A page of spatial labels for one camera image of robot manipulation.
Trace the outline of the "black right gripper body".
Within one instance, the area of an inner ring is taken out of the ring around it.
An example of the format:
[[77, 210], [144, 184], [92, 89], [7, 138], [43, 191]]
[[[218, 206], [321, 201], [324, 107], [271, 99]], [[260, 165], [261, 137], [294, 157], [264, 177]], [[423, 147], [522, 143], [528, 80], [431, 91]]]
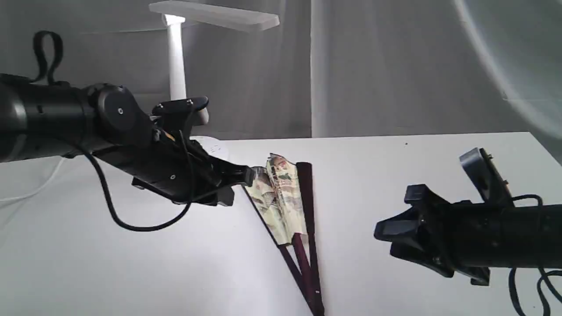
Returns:
[[452, 278], [455, 273], [460, 273], [470, 279], [471, 285], [489, 286], [489, 268], [464, 266], [452, 255], [443, 217], [444, 208], [450, 207], [451, 203], [432, 192], [425, 184], [409, 185], [406, 188], [405, 203], [416, 214], [417, 226], [413, 241], [418, 245], [417, 248], [408, 247], [405, 260], [445, 278]]

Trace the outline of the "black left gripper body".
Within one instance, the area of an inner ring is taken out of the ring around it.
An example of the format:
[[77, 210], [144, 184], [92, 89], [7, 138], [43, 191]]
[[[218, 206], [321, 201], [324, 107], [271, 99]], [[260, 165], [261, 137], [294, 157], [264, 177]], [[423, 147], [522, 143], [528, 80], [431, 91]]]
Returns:
[[226, 184], [227, 162], [207, 154], [196, 142], [181, 143], [162, 132], [127, 132], [96, 158], [133, 177], [133, 186], [174, 203], [231, 206], [234, 191]]

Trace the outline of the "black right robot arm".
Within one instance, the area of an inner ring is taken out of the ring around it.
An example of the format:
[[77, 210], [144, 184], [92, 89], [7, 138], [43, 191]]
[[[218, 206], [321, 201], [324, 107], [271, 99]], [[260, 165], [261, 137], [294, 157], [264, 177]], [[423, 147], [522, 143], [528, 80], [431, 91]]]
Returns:
[[405, 203], [374, 229], [395, 258], [479, 286], [489, 285], [490, 268], [561, 268], [561, 205], [451, 203], [424, 184], [408, 186]]

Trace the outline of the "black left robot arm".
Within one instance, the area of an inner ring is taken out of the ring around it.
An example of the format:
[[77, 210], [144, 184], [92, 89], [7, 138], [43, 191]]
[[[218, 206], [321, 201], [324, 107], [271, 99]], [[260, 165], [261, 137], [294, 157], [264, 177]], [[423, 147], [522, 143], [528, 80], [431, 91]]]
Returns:
[[132, 185], [176, 204], [231, 205], [232, 187], [250, 186], [255, 171], [208, 154], [190, 140], [207, 97], [161, 102], [151, 114], [122, 86], [38, 85], [1, 75], [1, 161], [82, 153], [133, 177]]

